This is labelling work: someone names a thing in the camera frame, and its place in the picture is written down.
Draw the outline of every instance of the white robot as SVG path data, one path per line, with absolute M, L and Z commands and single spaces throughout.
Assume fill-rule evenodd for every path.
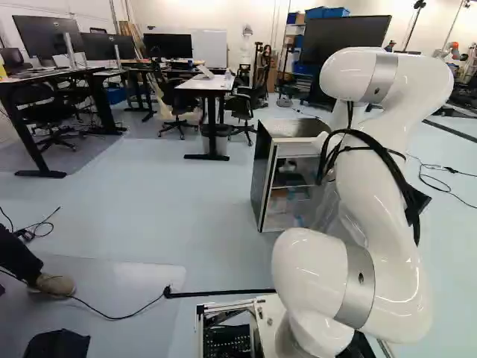
M 403 169 L 399 154 L 405 153 L 413 126 L 448 99 L 453 76 L 437 58 L 346 48 L 325 62 L 320 85 L 338 100 L 382 105 L 382 113 L 354 121 L 353 127 L 386 147 Z M 347 126 L 338 113 L 346 113 L 343 103 L 335 109 L 335 128 Z M 317 138 L 318 147 L 326 137 Z M 341 140 L 342 147 L 367 146 L 346 135 L 336 136 L 329 149 Z M 389 168 L 374 151 L 355 150 L 338 155 L 333 175 L 339 236 L 294 228 L 274 246 L 274 285 L 278 304 L 286 308 L 276 335 L 277 357 L 335 357 L 354 330 L 388 342 L 415 342 L 432 323 L 429 282 Z M 294 343 L 283 353 L 279 342 L 287 335 Z

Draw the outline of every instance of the metal frame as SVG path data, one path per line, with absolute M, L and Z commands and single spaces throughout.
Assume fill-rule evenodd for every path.
M 249 299 L 243 301 L 234 301 L 228 304 L 199 304 L 197 305 L 195 314 L 195 328 L 194 331 L 198 335 L 198 357 L 203 358 L 203 330 L 205 329 L 203 323 L 207 314 L 225 313 L 229 311 L 240 311 L 239 314 L 248 311 L 250 315 L 255 317 L 255 301 L 256 299 Z M 253 332 L 258 329 L 256 320 L 252 319 L 250 322 L 250 351 L 252 358 L 255 357 L 255 341 Z

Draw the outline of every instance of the gray floor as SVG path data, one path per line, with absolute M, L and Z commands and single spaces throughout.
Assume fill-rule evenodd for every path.
M 256 119 L 303 116 L 276 107 L 274 96 L 270 103 L 269 108 L 255 112 Z M 303 110 L 329 118 L 324 111 Z M 115 109 L 116 114 L 127 126 L 137 126 L 142 117 L 120 108 Z M 226 121 L 233 120 L 227 114 Z M 161 123 L 155 119 L 147 125 L 155 131 Z M 468 125 L 477 129 L 473 123 Z M 247 146 L 244 136 L 237 136 L 229 145 L 228 163 L 185 161 L 184 154 L 201 152 L 200 137 L 193 131 L 186 135 L 186 141 L 177 140 L 174 134 L 162 139 L 125 136 L 63 180 L 0 173 L 1 205 L 17 227 L 37 222 L 62 206 L 52 219 L 54 232 L 32 242 L 31 248 L 37 251 L 184 266 L 185 290 L 272 286 L 270 261 L 276 235 L 256 232 L 250 207 L 253 148 Z M 477 173 L 476 148 L 474 143 L 421 124 L 411 136 L 409 152 L 428 163 Z M 422 185 L 417 169 L 417 163 L 409 160 L 406 177 L 433 197 L 423 214 L 420 250 L 435 288 L 435 325 L 422 342 L 395 350 L 398 357 L 411 358 L 450 357 L 456 351 L 473 354 L 477 348 L 471 314 L 475 312 L 471 305 L 477 301 L 472 285 L 477 258 L 473 239 L 476 211 Z M 456 194 L 477 203 L 475 178 L 440 174 Z M 182 300 L 168 356 L 196 357 L 195 304 L 233 299 Z M 160 322 L 143 329 L 168 334 Z M 138 352 L 139 357 L 156 357 L 154 354 Z
M 117 136 L 86 136 L 84 139 L 67 139 L 68 143 L 76 145 L 76 152 L 60 145 L 53 145 L 43 153 L 43 158 L 50 169 L 70 175 L 108 149 L 116 140 L 118 140 Z M 20 140 L 0 148 L 0 172 L 14 173 L 29 169 L 37 169 L 37 166 Z
M 120 263 L 40 254 L 47 272 L 62 272 L 77 282 L 76 296 L 111 316 L 123 316 L 152 302 L 171 284 L 180 289 L 186 270 L 180 266 Z M 107 321 L 73 300 L 51 300 L 25 290 L 22 283 L 0 276 L 7 292 L 0 298 L 0 351 L 21 357 L 39 333 L 67 329 L 91 336 L 88 357 L 134 357 L 138 351 L 167 357 L 178 301 L 161 300 L 134 318 Z M 144 327 L 156 325 L 157 330 Z

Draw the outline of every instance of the black desk leg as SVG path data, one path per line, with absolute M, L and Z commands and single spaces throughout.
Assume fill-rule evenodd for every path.
M 146 94 L 146 101 L 148 103 L 148 108 L 144 108 L 144 104 L 142 103 L 142 94 L 141 88 L 139 86 L 139 72 L 131 73 L 130 71 L 130 79 L 133 82 L 134 92 L 136 92 L 136 99 L 137 99 L 137 108 L 126 108 L 126 112 L 148 112 L 146 117 L 142 119 L 143 122 L 147 122 L 152 116 L 155 114 L 155 110 L 152 109 L 152 100 L 151 100 L 151 93 L 149 92 L 149 84 L 148 84 L 148 75 L 146 72 L 141 74 L 142 76 L 142 85 L 145 89 Z
M 223 95 L 221 95 L 218 98 L 218 118 L 221 124 L 224 123 L 224 105 L 225 105 L 225 98 Z
M 10 117 L 11 123 L 15 128 L 15 131 L 18 133 L 20 139 L 22 140 L 25 148 L 30 154 L 31 159 L 35 162 L 38 167 L 38 170 L 19 170 L 15 173 L 19 177 L 38 177 L 38 178 L 56 178 L 62 179 L 66 176 L 65 172 L 58 172 L 56 170 L 50 170 L 46 165 L 43 156 L 38 149 L 35 141 L 33 140 L 28 127 L 23 122 L 23 118 L 16 108 L 16 105 L 13 104 L 11 96 L 8 98 L 2 98 L 1 102 L 4 109 L 7 111 L 8 116 Z
M 199 125 L 202 125 L 203 122 L 206 120 L 206 98 L 202 97 L 202 118 L 200 119 Z
M 127 88 L 127 82 L 126 82 L 126 75 L 121 75 L 121 83 L 122 83 L 122 86 L 123 88 L 126 90 L 126 101 L 127 101 L 127 105 L 129 107 L 132 107 L 133 104 L 131 102 L 131 97 L 129 96 L 129 90 Z
M 136 111 L 143 111 L 144 104 L 142 103 L 142 94 L 141 94 L 141 87 L 139 87 L 139 73 L 129 71 L 129 79 L 133 82 L 134 92 L 136 93 L 136 100 L 139 108 L 126 108 L 125 111 L 127 112 L 136 112 Z
M 95 100 L 95 106 L 98 110 L 98 117 L 101 120 L 101 127 L 92 128 L 86 131 L 87 134 L 113 135 L 120 136 L 127 128 L 117 127 L 111 112 L 110 102 L 107 99 L 106 91 L 103 87 L 105 77 L 87 75 L 89 90 Z
M 150 91 L 149 83 L 148 83 L 148 73 L 143 72 L 141 76 L 142 76 L 142 83 L 146 91 L 146 101 L 149 106 L 149 113 L 146 115 L 146 117 L 142 119 L 142 121 L 147 122 L 149 119 L 153 117 L 156 111 L 152 109 L 151 91 Z
M 186 154 L 184 155 L 184 159 L 201 159 L 201 160 L 221 160 L 224 162 L 229 161 L 229 157 L 225 155 L 218 155 L 217 154 L 217 128 L 215 127 L 215 96 L 209 95 L 207 96 L 207 104 L 208 104 L 208 118 L 209 122 L 207 125 L 209 126 L 209 153 L 208 154 Z

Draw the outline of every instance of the black pants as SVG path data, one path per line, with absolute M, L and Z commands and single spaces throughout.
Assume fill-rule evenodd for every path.
M 0 266 L 10 271 L 19 280 L 25 280 L 33 285 L 40 275 L 43 262 L 0 224 Z

